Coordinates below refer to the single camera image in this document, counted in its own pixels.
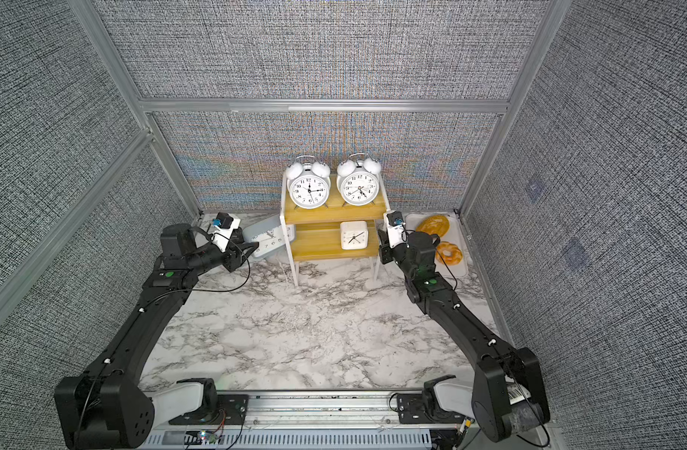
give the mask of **textured wall panel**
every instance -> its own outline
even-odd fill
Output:
[[[458,207],[495,114],[158,113],[156,121],[205,210],[281,205],[281,177],[298,155],[335,165],[351,153],[382,159],[394,207]]]
[[[0,286],[137,131],[67,2],[0,2]]]
[[[504,99],[547,0],[96,0],[143,96]]]
[[[687,449],[687,1],[573,2],[469,221],[569,447]]]
[[[0,449],[65,448],[54,387],[79,374],[128,317],[161,229],[190,220],[144,149],[0,328]]]

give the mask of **toy donut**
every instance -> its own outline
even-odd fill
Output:
[[[448,227],[450,227],[450,224],[448,223],[448,218],[445,215],[432,215],[430,217],[427,217],[421,224],[416,227],[416,231],[423,231],[424,233],[428,233],[430,235],[432,234],[437,234],[440,238],[443,237],[448,232]]]
[[[436,259],[441,261],[441,257],[443,257],[443,262],[449,266],[455,266],[464,258],[464,254],[456,244],[446,242],[445,240],[438,244],[436,250],[438,250],[436,252]]]

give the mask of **two-tier shelf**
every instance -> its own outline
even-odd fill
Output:
[[[336,175],[331,175],[331,189],[326,205],[306,210],[296,208],[291,201],[284,176],[281,185],[281,225],[283,229],[287,225],[296,226],[296,239],[293,242],[289,242],[288,233],[283,233],[296,286],[299,285],[299,263],[321,259],[368,258],[371,262],[371,277],[376,279],[380,265],[376,221],[382,221],[384,213],[391,209],[383,178],[378,175],[378,179],[381,189],[375,200],[364,206],[353,206],[343,200],[336,189]],[[353,220],[368,223],[368,246],[360,250],[343,250],[340,244],[340,223]]]

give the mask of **yellow shelf board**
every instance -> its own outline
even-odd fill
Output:
[[[296,226],[296,240],[291,242],[294,261],[320,259],[366,258],[379,254],[379,238],[373,221],[368,221],[368,247],[360,250],[341,248],[339,223],[317,223]]]
[[[384,194],[379,190],[379,194],[374,199],[373,203],[365,204],[364,206],[353,206],[348,204],[341,197],[341,193],[336,188],[336,175],[331,175],[331,189],[328,195],[326,206],[320,206],[314,210],[306,210],[304,208],[296,208],[296,205],[289,196],[288,189],[283,196],[284,217],[286,223],[290,224],[304,224],[304,223],[322,223],[322,222],[348,222],[348,221],[374,221],[376,219],[383,219],[386,212],[386,203],[384,202]]]

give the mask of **alarm clock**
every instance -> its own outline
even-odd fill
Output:
[[[296,239],[296,226],[287,225],[286,234],[289,242]],[[255,260],[286,245],[284,232],[281,229],[281,218],[277,215],[244,228],[243,239],[246,242],[258,242],[258,248],[251,254],[251,259]]]
[[[363,206],[371,203],[379,194],[381,163],[367,153],[354,153],[342,161],[336,169],[336,187],[346,203]]]
[[[341,248],[360,250],[368,247],[368,224],[365,220],[341,222]]]
[[[301,158],[309,158],[302,163]],[[293,164],[286,168],[286,185],[291,200],[297,207],[312,210],[326,203],[331,189],[331,169],[311,155],[295,158]]]

